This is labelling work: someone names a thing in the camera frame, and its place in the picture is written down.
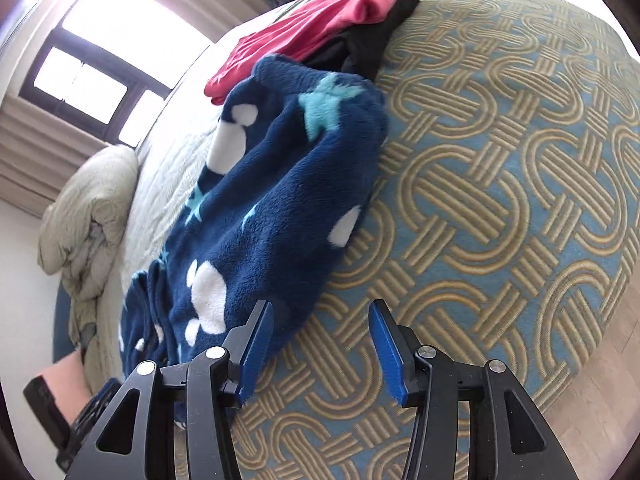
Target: wooden floor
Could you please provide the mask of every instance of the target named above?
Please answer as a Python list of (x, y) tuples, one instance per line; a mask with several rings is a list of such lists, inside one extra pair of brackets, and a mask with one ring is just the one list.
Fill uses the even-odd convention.
[(545, 413), (580, 480), (609, 480), (640, 432), (640, 266), (586, 366)]

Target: blue fleece blanket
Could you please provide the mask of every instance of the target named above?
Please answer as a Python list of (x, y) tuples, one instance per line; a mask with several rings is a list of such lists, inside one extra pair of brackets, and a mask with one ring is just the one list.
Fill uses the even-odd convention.
[(161, 254), (133, 277), (120, 320), (124, 373), (219, 345), (258, 299), (274, 303), (269, 352), (280, 349), (367, 204), (385, 136), (372, 83), (283, 56), (260, 60), (227, 97)]

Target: window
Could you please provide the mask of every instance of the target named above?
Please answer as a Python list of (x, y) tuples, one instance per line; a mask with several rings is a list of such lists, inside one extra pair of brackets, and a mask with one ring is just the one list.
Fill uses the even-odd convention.
[(153, 0), (77, 0), (20, 95), (99, 139), (136, 146), (209, 45)]

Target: window pane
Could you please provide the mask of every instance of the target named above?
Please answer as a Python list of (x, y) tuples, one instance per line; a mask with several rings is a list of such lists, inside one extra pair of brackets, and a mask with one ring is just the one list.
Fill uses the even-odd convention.
[(52, 48), (40, 67), (33, 85), (57, 99), (63, 99), (73, 83), (82, 63), (56, 48)]
[(169, 88), (210, 44), (153, 0), (78, 0), (62, 26)]
[(65, 101), (104, 124), (109, 124), (126, 92), (127, 87), (122, 83), (84, 64), (69, 87)]
[(137, 146), (142, 137), (149, 132), (156, 118), (158, 118), (163, 104), (162, 98), (151, 90), (143, 93), (140, 101), (133, 108), (129, 119), (122, 127), (119, 139), (129, 146)]

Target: blue gripper pad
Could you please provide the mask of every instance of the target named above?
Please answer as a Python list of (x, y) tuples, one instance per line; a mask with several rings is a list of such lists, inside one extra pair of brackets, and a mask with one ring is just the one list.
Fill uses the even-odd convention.
[(271, 335), (273, 335), (273, 306), (271, 303), (267, 303), (247, 343), (242, 361), (240, 361), (240, 388), (236, 393), (236, 399), (240, 406), (254, 394), (255, 384), (267, 355)]
[(386, 304), (382, 300), (372, 301), (369, 305), (369, 333), (378, 354), (386, 389), (400, 406), (404, 406), (407, 403), (409, 391), (404, 382), (402, 370), (404, 363), (392, 335), (393, 329), (398, 333), (396, 337), (402, 337)]

